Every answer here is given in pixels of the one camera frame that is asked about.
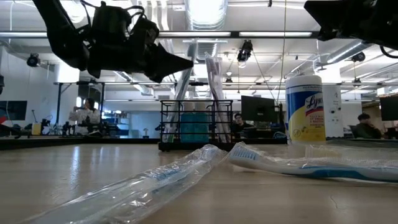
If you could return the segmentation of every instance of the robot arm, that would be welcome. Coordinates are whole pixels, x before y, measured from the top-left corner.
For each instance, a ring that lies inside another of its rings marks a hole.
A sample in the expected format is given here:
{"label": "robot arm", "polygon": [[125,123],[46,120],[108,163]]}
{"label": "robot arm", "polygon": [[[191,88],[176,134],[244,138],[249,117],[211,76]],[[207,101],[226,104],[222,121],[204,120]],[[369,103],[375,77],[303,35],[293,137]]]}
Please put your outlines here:
{"label": "robot arm", "polygon": [[398,50],[398,1],[307,1],[307,12],[320,24],[319,40],[354,37]]}
{"label": "robot arm", "polygon": [[88,47],[83,43],[84,35],[77,30],[59,0],[33,0],[47,27],[47,37],[53,53],[65,63],[81,71],[86,70],[89,58]]}
{"label": "robot arm", "polygon": [[2,89],[3,89],[4,86],[5,86],[5,84],[4,84],[4,76],[2,76],[0,74],[0,95],[2,93]]}
{"label": "robot arm", "polygon": [[[73,68],[99,78],[101,70],[143,73],[160,83],[164,77],[193,67],[193,62],[172,55],[156,45],[156,24],[142,12],[130,15],[128,9],[95,7],[93,23],[76,29],[59,0],[33,0],[47,27],[47,37],[56,56]],[[81,1],[83,5],[91,4]],[[132,30],[127,28],[132,17],[140,15]]]}

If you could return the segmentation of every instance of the blue toothbrush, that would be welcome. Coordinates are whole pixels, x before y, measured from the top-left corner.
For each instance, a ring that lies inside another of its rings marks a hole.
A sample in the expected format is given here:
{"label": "blue toothbrush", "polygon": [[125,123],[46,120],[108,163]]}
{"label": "blue toothbrush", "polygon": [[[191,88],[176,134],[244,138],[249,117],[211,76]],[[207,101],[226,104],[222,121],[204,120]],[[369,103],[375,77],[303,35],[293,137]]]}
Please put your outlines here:
{"label": "blue toothbrush", "polygon": [[233,150],[229,153],[228,160],[230,163],[241,167],[300,177],[339,177],[381,182],[398,182],[398,168],[339,166],[330,161],[330,166],[326,163],[326,166],[294,167],[267,159],[258,152],[246,148],[243,144],[235,145]]}

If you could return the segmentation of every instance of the fluorescent light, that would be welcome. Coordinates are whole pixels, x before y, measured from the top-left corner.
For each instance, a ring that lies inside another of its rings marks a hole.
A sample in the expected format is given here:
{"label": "fluorescent light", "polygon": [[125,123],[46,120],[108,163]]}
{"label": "fluorescent light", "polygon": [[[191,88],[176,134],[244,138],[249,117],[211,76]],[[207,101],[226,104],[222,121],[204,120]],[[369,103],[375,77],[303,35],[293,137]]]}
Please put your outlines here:
{"label": "fluorescent light", "polygon": [[130,85],[130,83],[111,82],[111,83],[105,83],[105,85]]}
{"label": "fluorescent light", "polygon": [[136,100],[130,100],[130,101],[141,101],[141,102],[150,102],[150,101],[158,101],[158,100],[146,100],[146,99],[136,99]]}
{"label": "fluorescent light", "polygon": [[310,37],[312,32],[239,32],[240,37]]}
{"label": "fluorescent light", "polygon": [[159,101],[156,99],[132,99],[132,100],[105,100],[107,102],[135,102],[135,101],[141,101],[141,102],[146,102],[146,101]]}
{"label": "fluorescent light", "polygon": [[160,32],[159,37],[229,37],[231,32],[186,31],[186,32]]}
{"label": "fluorescent light", "polygon": [[183,43],[227,44],[227,40],[182,40]]}
{"label": "fluorescent light", "polygon": [[174,85],[174,83],[165,82],[165,83],[155,83],[155,82],[137,82],[140,85]]}
{"label": "fluorescent light", "polygon": [[127,102],[129,100],[105,100],[107,102]]}
{"label": "fluorescent light", "polygon": [[[228,7],[268,7],[268,3],[235,3],[231,2],[228,4]],[[285,4],[272,4],[272,7],[285,7]],[[295,6],[293,3],[286,5],[287,9],[300,9],[304,10],[304,6]]]}
{"label": "fluorescent light", "polygon": [[3,38],[47,38],[46,32],[0,32]]}
{"label": "fluorescent light", "polygon": [[173,82],[155,83],[155,82],[107,82],[105,85],[174,85]]}

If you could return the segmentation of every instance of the security camera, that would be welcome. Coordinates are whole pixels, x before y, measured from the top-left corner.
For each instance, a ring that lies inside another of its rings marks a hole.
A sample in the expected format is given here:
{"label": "security camera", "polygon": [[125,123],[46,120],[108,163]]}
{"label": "security camera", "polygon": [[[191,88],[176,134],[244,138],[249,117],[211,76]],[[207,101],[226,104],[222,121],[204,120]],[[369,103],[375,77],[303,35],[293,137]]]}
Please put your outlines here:
{"label": "security camera", "polygon": [[363,52],[360,52],[350,58],[353,62],[363,62],[366,59],[366,56]]}
{"label": "security camera", "polygon": [[251,56],[252,51],[253,51],[253,44],[251,43],[251,40],[245,40],[241,50],[239,50],[237,60],[239,62],[247,61]]}
{"label": "security camera", "polygon": [[4,86],[5,86],[5,84],[4,84],[4,76],[2,76],[0,74],[0,95],[2,93],[2,89],[3,89]]}
{"label": "security camera", "polygon": [[39,54],[30,54],[30,57],[27,59],[26,64],[30,67],[38,67],[41,64],[39,59]]}

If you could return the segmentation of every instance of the disinfecting wipes container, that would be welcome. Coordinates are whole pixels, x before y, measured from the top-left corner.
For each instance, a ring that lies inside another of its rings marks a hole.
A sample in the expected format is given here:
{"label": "disinfecting wipes container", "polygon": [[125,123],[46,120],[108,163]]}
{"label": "disinfecting wipes container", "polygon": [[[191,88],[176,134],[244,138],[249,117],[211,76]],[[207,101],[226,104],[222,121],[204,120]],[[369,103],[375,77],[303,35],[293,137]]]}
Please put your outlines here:
{"label": "disinfecting wipes container", "polygon": [[325,141],[322,79],[308,75],[287,80],[286,100],[290,140]]}

